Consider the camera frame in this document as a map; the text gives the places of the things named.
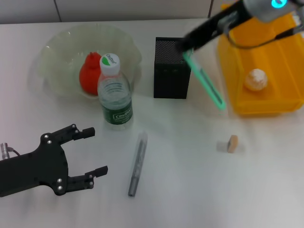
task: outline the white wall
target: white wall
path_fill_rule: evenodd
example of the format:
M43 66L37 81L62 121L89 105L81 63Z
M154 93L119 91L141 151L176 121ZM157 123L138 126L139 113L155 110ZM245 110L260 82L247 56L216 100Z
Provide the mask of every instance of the white wall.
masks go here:
M62 21L205 18L211 0L57 0Z
M214 0L211 15L220 12L221 4L232 4L234 2L236 2L236 0Z
M59 22L53 0L0 0L0 24Z

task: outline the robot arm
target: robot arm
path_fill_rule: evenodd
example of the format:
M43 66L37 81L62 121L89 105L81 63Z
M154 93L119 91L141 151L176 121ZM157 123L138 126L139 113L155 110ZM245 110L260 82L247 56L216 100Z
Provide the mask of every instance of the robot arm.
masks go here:
M301 23L304 24L303 6L304 0L240 0L187 34L176 44L176 47L181 52L191 49L196 50L223 33L238 48L250 49L260 47L274 40L298 33L303 30L303 26L300 25L285 31L278 34L273 40L254 47L235 44L229 37L229 30L248 21L252 17L256 17L261 22L268 23L294 10L297 11Z
M53 133L43 134L39 147L27 154L20 155L1 144L3 160L0 161L0 197L31 189L39 185L49 186L56 195L66 192L92 189L94 177L106 175L108 167L104 166L83 176L69 177L67 158L61 145L71 140L95 136L93 127L82 132L75 124ZM9 152L18 156L10 158Z

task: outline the water bottle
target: water bottle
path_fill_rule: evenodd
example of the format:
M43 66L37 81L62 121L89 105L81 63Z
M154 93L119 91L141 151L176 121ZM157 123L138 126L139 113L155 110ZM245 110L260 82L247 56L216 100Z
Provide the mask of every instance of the water bottle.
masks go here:
M101 75L98 80L98 98L104 118L111 129L123 130L133 122L131 88L120 71L120 60L115 54L100 59Z

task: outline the wooden cube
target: wooden cube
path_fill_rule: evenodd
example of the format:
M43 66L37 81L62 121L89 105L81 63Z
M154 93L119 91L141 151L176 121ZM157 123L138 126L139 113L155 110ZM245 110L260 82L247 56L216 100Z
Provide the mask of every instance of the wooden cube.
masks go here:
M238 146L238 137L236 135L232 135L229 142L227 151L228 153L233 153Z

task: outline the bottle label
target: bottle label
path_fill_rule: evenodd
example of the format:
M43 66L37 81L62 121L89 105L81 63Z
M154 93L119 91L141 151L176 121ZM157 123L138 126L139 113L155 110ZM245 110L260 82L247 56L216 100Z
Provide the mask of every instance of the bottle label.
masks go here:
M121 125L128 122L133 116L132 101L121 109L108 109L103 106L104 117L110 124Z

